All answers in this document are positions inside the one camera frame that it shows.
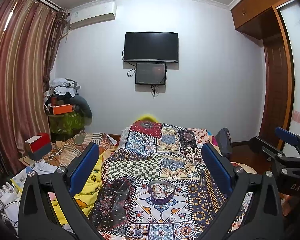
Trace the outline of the heart-shaped purple jewelry tin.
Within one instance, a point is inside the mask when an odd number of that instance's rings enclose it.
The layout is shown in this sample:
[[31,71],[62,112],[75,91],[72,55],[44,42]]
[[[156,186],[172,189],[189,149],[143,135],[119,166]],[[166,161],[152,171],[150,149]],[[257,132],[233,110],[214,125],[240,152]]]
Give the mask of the heart-shaped purple jewelry tin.
[[153,180],[148,184],[151,202],[155,205],[168,203],[172,199],[175,189],[175,185],[161,180]]

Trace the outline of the yellow cartoon towel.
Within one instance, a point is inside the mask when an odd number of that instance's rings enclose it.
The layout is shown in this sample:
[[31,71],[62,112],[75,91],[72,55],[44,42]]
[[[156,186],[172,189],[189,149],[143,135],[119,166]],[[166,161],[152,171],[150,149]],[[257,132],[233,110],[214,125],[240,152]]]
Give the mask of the yellow cartoon towel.
[[[92,211],[95,201],[97,200],[98,192],[102,187],[102,164],[103,164],[103,153],[99,156],[97,163],[95,164],[92,172],[90,173],[82,191],[74,196],[74,199],[83,213],[88,217]],[[49,192],[51,204],[57,215],[57,218],[61,226],[68,224],[58,200],[54,193]]]

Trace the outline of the striped brown blanket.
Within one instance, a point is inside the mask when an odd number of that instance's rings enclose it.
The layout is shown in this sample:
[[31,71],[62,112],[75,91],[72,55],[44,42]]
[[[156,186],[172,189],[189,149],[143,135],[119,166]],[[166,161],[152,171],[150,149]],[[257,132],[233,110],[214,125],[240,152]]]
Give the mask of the striped brown blanket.
[[53,166],[67,167],[75,157],[79,157],[92,142],[98,146],[99,154],[109,156],[117,149],[119,135],[107,133],[87,133],[80,131],[66,141],[52,143],[52,150],[43,156],[43,160]]

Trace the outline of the red white box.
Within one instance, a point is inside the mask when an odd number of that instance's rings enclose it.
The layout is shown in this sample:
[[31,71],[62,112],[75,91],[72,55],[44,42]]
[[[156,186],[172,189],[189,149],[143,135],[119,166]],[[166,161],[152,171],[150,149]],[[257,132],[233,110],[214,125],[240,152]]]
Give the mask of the red white box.
[[39,133],[24,141],[29,158],[39,161],[52,150],[50,136],[47,133]]

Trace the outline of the dark grey backpack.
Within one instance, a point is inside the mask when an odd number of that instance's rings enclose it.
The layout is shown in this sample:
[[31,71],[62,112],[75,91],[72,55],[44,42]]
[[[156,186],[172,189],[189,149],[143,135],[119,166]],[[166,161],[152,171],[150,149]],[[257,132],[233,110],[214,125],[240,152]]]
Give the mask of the dark grey backpack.
[[230,131],[227,128],[221,129],[215,136],[221,154],[230,159],[233,149]]

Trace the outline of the green patterned storage box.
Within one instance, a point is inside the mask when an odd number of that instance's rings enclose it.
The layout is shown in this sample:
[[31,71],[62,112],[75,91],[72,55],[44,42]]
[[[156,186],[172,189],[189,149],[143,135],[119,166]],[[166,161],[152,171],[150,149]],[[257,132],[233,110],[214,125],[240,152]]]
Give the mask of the green patterned storage box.
[[74,131],[84,129],[84,118],[77,112],[48,115],[50,131],[55,134],[74,135]]

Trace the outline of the patchwork patterned bedspread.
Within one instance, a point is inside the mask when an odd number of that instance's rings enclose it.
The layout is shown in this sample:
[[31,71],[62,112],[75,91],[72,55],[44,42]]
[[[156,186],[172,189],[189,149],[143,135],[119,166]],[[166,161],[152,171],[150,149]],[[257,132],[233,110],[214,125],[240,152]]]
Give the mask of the patchwork patterned bedspread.
[[[217,147],[202,128],[136,121],[102,164],[102,187],[89,222],[104,239],[197,239],[226,195],[202,159],[202,146]],[[151,202],[153,180],[175,185],[172,199]]]

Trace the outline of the orange box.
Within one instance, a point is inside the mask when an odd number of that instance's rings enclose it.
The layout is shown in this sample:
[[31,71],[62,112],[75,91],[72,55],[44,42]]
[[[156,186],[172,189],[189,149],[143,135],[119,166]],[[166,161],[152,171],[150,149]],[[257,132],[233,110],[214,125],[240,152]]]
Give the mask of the orange box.
[[60,105],[60,106],[51,106],[49,108],[49,113],[52,115],[60,115],[65,113],[71,113],[73,111],[72,105]]

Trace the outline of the pile of grey clothes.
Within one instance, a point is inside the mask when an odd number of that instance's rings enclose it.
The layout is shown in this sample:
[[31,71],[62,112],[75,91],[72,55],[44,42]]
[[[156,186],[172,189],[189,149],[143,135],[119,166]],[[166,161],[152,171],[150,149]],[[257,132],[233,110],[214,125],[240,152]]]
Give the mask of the pile of grey clothes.
[[80,112],[87,122],[93,119],[93,113],[88,102],[79,95],[80,84],[72,79],[56,78],[50,82],[49,89],[44,92],[44,107],[53,113],[53,108],[71,105],[72,110]]

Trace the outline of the brown wooden wardrobe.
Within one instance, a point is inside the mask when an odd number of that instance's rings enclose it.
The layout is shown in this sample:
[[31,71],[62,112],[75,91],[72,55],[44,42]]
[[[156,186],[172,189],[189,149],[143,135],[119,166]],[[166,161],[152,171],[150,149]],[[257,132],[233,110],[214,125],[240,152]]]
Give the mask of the brown wooden wardrobe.
[[259,136],[283,149],[275,128],[288,129],[293,111],[293,57],[278,7],[291,0],[234,0],[230,5],[235,29],[262,41],[266,65],[266,94]]

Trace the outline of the yellow round object behind bed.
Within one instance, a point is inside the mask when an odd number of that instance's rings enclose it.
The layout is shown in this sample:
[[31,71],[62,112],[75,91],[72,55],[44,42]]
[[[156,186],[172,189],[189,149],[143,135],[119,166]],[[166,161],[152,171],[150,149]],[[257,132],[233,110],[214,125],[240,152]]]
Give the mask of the yellow round object behind bed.
[[150,121],[150,122],[159,123],[159,120],[151,114],[144,114],[139,116],[138,121]]

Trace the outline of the striped red curtain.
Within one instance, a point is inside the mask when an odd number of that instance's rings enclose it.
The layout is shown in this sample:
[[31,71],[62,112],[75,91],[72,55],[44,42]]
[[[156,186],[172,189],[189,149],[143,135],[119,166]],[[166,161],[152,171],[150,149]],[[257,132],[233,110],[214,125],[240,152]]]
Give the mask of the striped red curtain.
[[44,93],[67,15],[35,0],[0,5],[0,153],[12,173],[23,168],[25,140],[50,131]]

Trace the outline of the white air conditioner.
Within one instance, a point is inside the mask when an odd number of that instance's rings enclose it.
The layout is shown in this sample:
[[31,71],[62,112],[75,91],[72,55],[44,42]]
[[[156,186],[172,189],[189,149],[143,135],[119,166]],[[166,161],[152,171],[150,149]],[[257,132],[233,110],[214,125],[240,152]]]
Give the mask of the white air conditioner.
[[117,5],[115,2],[92,5],[71,13],[69,27],[77,29],[96,23],[115,20]]

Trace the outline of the small wall monitor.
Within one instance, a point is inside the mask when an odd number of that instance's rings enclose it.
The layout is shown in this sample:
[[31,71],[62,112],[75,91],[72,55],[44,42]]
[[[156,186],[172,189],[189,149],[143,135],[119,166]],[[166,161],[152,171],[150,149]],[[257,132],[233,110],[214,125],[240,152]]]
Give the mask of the small wall monitor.
[[136,85],[165,85],[165,63],[137,63],[135,70]]

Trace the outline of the large wall television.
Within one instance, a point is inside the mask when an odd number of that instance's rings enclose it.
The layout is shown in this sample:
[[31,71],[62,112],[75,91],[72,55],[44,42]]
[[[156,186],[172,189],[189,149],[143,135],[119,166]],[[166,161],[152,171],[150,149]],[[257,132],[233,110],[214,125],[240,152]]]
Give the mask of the large wall television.
[[123,60],[126,62],[179,62],[178,33],[128,32],[125,35]]

